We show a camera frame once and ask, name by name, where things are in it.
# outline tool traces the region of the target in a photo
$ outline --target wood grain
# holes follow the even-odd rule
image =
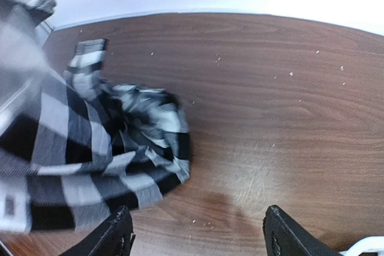
[[[334,249],[384,234],[383,37],[163,14],[56,31],[45,49],[62,71],[76,42],[94,38],[110,40],[105,78],[181,97],[193,139],[191,179],[133,213],[132,255],[265,255],[271,204]],[[17,255],[56,255],[85,234],[2,238]]]

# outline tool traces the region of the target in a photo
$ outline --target baseboard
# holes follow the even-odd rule
[[[253,10],[237,10],[237,9],[228,9],[228,8],[194,8],[194,9],[184,9],[184,10],[156,10],[156,11],[140,11],[140,12],[133,12],[133,13],[124,13],[124,14],[118,14],[114,16],[106,16],[106,17],[99,17],[94,19],[89,19],[86,21],[80,21],[75,23],[69,23],[64,25],[56,25],[55,31],[61,30],[61,29],[67,29],[79,25],[86,25],[91,23],[97,23],[97,22],[103,22],[103,21],[110,21],[110,20],[116,20],[116,19],[123,19],[123,18],[132,18],[132,17],[140,17],[140,16],[148,16],[148,15],[155,15],[155,14],[164,14],[164,13],[241,13],[241,14],[257,14],[256,11]]]

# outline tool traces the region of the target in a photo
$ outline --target black and white plaid shirt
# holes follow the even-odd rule
[[[0,118],[12,116],[0,135],[0,230],[83,229],[119,206],[152,205],[188,179],[179,101],[100,79],[106,46],[79,43],[64,79],[39,69],[37,93],[17,110],[0,107]]]

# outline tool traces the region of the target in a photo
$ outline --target white cable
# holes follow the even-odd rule
[[[344,256],[359,256],[362,253],[377,253],[377,256],[384,256],[384,236],[371,236],[361,239],[349,250],[340,253]]]
[[[3,241],[1,241],[0,240],[0,246],[1,246],[1,248],[5,251],[5,253],[7,253],[7,255],[6,256],[14,256],[13,254],[12,254],[12,252],[6,247],[6,245],[3,243]]]

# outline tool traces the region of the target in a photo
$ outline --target wooden floor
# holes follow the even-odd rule
[[[103,76],[178,94],[191,178],[133,213],[132,255],[265,255],[277,204],[334,249],[384,234],[384,38],[304,20],[164,14],[54,32],[62,71],[77,41],[108,38]],[[86,233],[3,236],[57,255]]]

